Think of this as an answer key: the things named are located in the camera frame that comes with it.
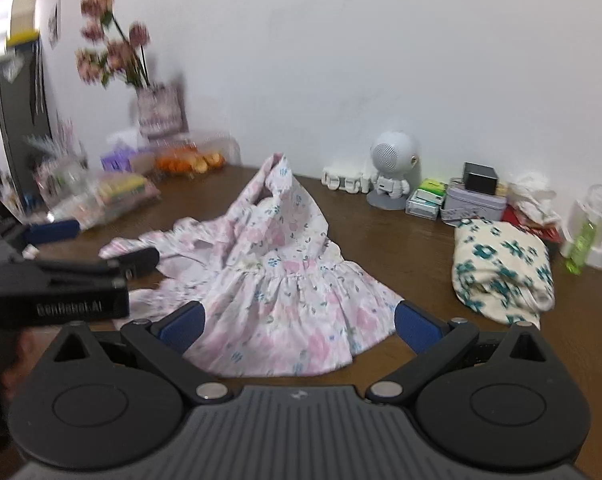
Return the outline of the patterned flower vase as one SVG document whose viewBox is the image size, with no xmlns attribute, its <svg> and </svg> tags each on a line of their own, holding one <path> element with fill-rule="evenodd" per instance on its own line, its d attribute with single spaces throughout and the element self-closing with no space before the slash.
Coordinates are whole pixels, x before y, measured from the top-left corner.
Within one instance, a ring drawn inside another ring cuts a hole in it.
<svg viewBox="0 0 602 480">
<path fill-rule="evenodd" d="M 187 119 L 178 82 L 154 84 L 136 91 L 139 133 L 148 140 L 183 133 Z"/>
</svg>

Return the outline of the clear bag of items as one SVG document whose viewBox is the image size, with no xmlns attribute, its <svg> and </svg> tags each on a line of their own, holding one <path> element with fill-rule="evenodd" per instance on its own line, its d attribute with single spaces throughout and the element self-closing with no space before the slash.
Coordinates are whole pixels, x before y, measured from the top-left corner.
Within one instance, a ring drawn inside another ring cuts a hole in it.
<svg viewBox="0 0 602 480">
<path fill-rule="evenodd" d="M 83 231 L 110 223 L 160 196 L 142 174 L 92 171 L 71 157 L 43 162 L 34 178 L 48 219 L 76 220 Z"/>
</svg>

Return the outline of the grey tin box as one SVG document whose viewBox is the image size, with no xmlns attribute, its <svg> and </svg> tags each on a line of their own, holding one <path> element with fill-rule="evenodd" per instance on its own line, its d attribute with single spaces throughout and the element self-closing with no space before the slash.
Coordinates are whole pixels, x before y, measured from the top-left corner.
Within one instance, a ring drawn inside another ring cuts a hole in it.
<svg viewBox="0 0 602 480">
<path fill-rule="evenodd" d="M 507 206 L 505 197 L 468 191 L 461 181 L 451 180 L 440 209 L 441 220 L 457 226 L 465 219 L 499 221 Z"/>
</svg>

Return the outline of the white blocky figurine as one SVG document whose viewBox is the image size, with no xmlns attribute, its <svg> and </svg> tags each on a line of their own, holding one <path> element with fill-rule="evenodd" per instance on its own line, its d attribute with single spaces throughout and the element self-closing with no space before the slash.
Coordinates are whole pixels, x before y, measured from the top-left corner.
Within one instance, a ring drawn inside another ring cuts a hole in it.
<svg viewBox="0 0 602 480">
<path fill-rule="evenodd" d="M 320 180 L 330 191 L 343 191 L 348 194 L 367 194 L 370 191 L 370 177 L 360 171 L 345 172 L 341 169 L 325 167 Z"/>
</svg>

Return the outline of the bag of oranges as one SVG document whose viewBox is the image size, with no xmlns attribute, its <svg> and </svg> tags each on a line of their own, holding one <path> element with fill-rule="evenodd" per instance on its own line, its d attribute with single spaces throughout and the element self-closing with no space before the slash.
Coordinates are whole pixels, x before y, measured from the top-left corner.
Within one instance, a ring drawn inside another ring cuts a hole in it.
<svg viewBox="0 0 602 480">
<path fill-rule="evenodd" d="M 238 142 L 223 134 L 199 140 L 178 136 L 157 143 L 152 151 L 156 171 L 171 177 L 197 179 L 227 165 L 241 164 Z"/>
</svg>

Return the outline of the folded green floral garment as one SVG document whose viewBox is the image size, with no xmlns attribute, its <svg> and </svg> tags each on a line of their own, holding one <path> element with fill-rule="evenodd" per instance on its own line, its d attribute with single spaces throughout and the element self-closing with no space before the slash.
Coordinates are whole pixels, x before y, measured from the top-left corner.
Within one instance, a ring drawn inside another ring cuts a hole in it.
<svg viewBox="0 0 602 480">
<path fill-rule="evenodd" d="M 464 219 L 455 229 L 452 284 L 459 301 L 484 318 L 540 326 L 555 307 L 549 252 L 508 222 Z"/>
</svg>

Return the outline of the green liquid bottle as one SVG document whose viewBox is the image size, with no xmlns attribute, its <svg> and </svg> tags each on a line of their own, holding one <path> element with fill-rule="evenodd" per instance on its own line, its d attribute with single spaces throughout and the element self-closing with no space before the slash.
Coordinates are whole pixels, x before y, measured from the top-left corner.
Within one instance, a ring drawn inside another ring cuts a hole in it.
<svg viewBox="0 0 602 480">
<path fill-rule="evenodd" d="M 596 223 L 591 218 L 586 218 L 581 231 L 578 232 L 578 235 L 573 240 L 569 255 L 566 257 L 566 270 L 571 274 L 581 274 L 596 240 L 596 234 Z"/>
</svg>

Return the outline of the purple tissue box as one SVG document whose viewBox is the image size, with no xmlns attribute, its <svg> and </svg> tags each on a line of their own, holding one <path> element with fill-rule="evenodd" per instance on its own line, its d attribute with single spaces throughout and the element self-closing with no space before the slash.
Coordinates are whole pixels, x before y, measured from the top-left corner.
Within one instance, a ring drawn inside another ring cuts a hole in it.
<svg viewBox="0 0 602 480">
<path fill-rule="evenodd" d="M 132 172 L 132 160 L 137 154 L 136 148 L 118 142 L 109 153 L 100 157 L 101 167 L 104 171 Z"/>
</svg>

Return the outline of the white robot speaker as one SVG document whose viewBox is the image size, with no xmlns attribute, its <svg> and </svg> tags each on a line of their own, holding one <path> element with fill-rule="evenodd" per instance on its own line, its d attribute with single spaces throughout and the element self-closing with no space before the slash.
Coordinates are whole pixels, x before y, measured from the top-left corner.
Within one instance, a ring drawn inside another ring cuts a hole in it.
<svg viewBox="0 0 602 480">
<path fill-rule="evenodd" d="M 419 145 L 409 133 L 386 131 L 371 145 L 374 171 L 370 177 L 367 203 L 374 208 L 404 210 L 412 185 L 408 181 L 419 162 Z"/>
</svg>

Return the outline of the small black box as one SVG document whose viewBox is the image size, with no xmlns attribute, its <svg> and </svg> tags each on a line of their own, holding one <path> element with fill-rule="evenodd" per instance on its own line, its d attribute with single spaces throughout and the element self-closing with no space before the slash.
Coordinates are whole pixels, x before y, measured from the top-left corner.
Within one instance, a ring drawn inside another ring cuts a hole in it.
<svg viewBox="0 0 602 480">
<path fill-rule="evenodd" d="M 495 195 L 498 185 L 498 175 L 493 167 L 466 162 L 462 183 L 467 191 Z"/>
</svg>

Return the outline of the green white small boxes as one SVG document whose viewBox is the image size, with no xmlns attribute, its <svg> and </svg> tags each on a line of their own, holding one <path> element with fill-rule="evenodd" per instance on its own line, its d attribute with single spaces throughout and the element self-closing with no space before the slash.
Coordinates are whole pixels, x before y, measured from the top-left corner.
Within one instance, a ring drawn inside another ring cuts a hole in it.
<svg viewBox="0 0 602 480">
<path fill-rule="evenodd" d="M 444 203 L 446 191 L 446 183 L 435 179 L 424 179 L 409 196 L 406 203 L 406 214 L 435 220 Z"/>
</svg>

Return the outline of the pink floral dress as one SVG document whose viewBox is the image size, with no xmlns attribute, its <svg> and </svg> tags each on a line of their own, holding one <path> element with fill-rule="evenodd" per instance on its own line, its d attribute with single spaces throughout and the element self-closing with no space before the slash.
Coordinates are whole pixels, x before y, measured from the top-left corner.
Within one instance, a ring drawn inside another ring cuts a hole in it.
<svg viewBox="0 0 602 480">
<path fill-rule="evenodd" d="M 314 376 L 392 335 L 401 301 L 344 259 L 328 229 L 287 159 L 273 155 L 226 214 L 118 237 L 99 255 L 156 248 L 164 279 L 130 293 L 130 315 L 157 321 L 200 302 L 204 331 L 185 352 L 196 367 L 220 377 Z"/>
</svg>

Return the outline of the white crumpled tissue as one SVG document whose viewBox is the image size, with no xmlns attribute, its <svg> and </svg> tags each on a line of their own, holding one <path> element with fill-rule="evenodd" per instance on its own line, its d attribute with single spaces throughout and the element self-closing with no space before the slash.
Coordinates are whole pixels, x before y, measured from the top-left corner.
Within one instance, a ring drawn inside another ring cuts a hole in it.
<svg viewBox="0 0 602 480">
<path fill-rule="evenodd" d="M 548 177 L 538 172 L 527 172 L 508 184 L 508 204 L 517 218 L 529 226 L 548 228 L 560 222 L 560 214 L 554 208 L 556 196 Z"/>
</svg>

